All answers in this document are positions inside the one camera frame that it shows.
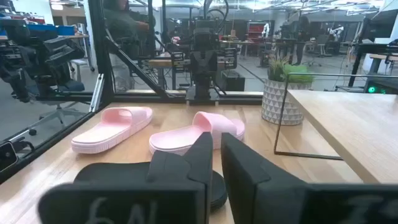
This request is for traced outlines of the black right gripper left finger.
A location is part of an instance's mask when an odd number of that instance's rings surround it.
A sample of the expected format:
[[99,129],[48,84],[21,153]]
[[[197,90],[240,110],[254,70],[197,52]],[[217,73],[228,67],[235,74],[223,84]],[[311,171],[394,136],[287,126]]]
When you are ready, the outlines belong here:
[[184,154],[155,151],[143,182],[73,182],[41,196],[42,224],[208,224],[212,136]]

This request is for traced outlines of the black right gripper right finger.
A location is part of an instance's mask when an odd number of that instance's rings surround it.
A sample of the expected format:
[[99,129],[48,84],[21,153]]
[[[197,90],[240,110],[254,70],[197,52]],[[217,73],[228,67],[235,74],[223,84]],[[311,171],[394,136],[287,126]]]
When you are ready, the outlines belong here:
[[308,183],[230,133],[221,161],[235,224],[398,224],[398,185]]

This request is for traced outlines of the black slide sandal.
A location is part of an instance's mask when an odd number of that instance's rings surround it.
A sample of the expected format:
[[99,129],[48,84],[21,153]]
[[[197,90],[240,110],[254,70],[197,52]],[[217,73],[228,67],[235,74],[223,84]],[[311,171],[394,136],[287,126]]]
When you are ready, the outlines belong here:
[[[150,162],[139,163],[93,163],[77,173],[74,182],[126,182],[127,180],[143,182],[149,171]],[[211,184],[210,212],[216,212],[227,201],[228,195],[224,178],[213,171]]]

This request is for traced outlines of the pink slide sandal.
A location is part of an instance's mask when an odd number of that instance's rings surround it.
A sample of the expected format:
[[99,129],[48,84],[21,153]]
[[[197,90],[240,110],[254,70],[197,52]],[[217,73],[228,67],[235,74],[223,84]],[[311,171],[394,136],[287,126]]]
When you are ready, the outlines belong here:
[[145,128],[152,116],[153,110],[145,106],[107,108],[98,124],[72,139],[71,148],[80,154],[107,151]]
[[155,151],[164,151],[184,155],[205,132],[209,132],[213,138],[212,149],[219,149],[223,133],[230,133],[242,141],[245,124],[240,119],[199,111],[193,117],[191,125],[153,134],[149,138],[149,149],[152,154]]

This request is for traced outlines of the black box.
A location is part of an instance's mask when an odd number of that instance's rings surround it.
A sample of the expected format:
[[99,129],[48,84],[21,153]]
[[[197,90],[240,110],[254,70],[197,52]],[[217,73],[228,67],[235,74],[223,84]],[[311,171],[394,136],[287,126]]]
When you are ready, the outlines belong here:
[[234,70],[221,72],[220,87],[225,91],[244,91],[246,79]]

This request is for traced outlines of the person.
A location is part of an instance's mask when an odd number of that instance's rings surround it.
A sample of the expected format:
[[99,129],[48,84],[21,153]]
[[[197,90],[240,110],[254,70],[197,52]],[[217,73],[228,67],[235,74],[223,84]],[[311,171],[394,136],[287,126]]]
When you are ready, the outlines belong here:
[[309,41],[310,41],[310,21],[307,16],[301,16],[298,21],[298,29],[297,29],[297,42],[296,42],[297,62],[295,63],[295,65],[301,64],[305,43]]
[[139,56],[140,44],[149,31],[149,17],[129,9],[129,0],[103,0],[106,26],[113,40],[130,57]]

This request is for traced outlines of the succulent plant in patterned pot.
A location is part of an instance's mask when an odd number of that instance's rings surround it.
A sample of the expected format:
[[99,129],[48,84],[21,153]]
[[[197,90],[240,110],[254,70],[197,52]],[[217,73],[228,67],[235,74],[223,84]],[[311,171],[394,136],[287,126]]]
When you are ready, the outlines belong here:
[[269,57],[267,79],[262,96],[262,118],[270,123],[296,126],[303,122],[298,106],[285,95],[287,90],[308,90],[313,76],[304,65],[291,65],[287,57]]

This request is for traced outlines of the black computer with green light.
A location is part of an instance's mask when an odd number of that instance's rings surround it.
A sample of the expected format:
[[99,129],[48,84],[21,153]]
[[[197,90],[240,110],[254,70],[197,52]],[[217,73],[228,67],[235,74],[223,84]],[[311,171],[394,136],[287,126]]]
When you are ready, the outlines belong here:
[[364,92],[398,95],[398,78],[368,78]]

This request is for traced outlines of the wooden shelf black metal frame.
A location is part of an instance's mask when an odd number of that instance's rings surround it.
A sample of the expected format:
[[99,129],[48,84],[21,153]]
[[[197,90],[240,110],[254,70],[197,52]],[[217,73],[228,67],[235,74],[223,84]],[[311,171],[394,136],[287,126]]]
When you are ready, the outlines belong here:
[[398,95],[284,90],[335,156],[274,151],[268,159],[283,170],[312,180],[289,166],[303,160],[346,164],[364,183],[398,184]]

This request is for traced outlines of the black aluminium table frame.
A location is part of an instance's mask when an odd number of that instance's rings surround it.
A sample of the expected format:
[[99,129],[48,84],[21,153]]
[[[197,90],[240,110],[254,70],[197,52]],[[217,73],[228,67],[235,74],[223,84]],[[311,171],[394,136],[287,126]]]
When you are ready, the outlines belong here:
[[88,7],[90,10],[90,16],[95,21],[93,24],[93,35],[92,40],[95,51],[96,59],[98,63],[98,72],[104,77],[101,79],[101,89],[95,90],[92,93],[74,93],[72,96],[54,97],[54,101],[64,103],[66,101],[74,102],[92,102],[98,108],[92,109],[87,114],[84,114],[81,118],[76,120],[74,123],[63,128],[61,131],[55,133],[53,136],[43,143],[39,144],[34,150],[28,153],[26,156],[22,156],[16,163],[10,167],[0,171],[0,185],[6,180],[10,179],[13,175],[18,173],[20,170],[28,166],[36,158],[40,157],[43,153],[48,151],[52,146],[56,145],[62,139],[71,134],[74,130],[79,128],[83,123],[87,122],[100,110],[104,109],[111,103],[184,103],[185,94],[183,93],[169,93],[155,83],[152,83],[149,78],[144,75],[144,72],[133,63],[128,60],[127,63],[132,66],[134,72],[136,72],[140,78],[145,81],[153,90],[152,93],[145,93],[139,90],[136,93],[117,93],[115,94],[113,87],[113,75],[111,74],[111,62],[109,59],[108,51],[116,50],[116,44],[111,40],[111,36],[106,33],[105,19],[103,18],[103,3],[102,0],[88,0]]

